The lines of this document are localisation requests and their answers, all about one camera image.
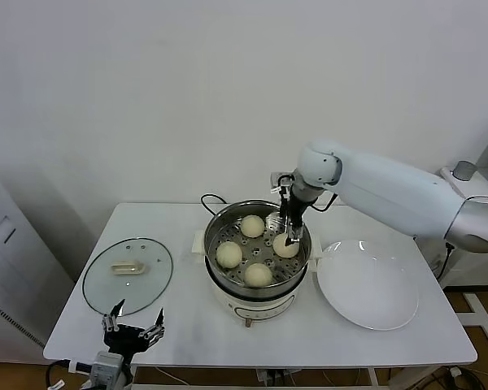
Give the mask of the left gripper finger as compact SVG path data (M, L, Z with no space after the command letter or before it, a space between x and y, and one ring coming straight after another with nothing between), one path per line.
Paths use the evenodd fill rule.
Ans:
M125 299L122 299L119 303L113 306L113 308L106 314L102 316L102 328L105 332L117 332L119 331L119 326L117 323L117 317L123 308Z
M144 340L153 340L159 339L164 334L164 326L163 326L163 309L159 311L159 314L155 320L155 323L148 327L147 329L141 331L139 333L139 337L143 338Z

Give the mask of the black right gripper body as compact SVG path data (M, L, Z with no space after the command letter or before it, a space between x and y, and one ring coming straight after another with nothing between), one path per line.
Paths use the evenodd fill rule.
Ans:
M288 201L288 217L293 228L302 227L304 212L305 202L296 197L291 197Z

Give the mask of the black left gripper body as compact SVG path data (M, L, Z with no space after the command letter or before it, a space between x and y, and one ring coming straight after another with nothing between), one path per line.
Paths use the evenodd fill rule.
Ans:
M143 353L151 346L155 345L161 338L144 340L138 335L143 328L120 324L119 331L105 332L103 337L104 344L111 353L118 353L124 358L130 358L134 354Z

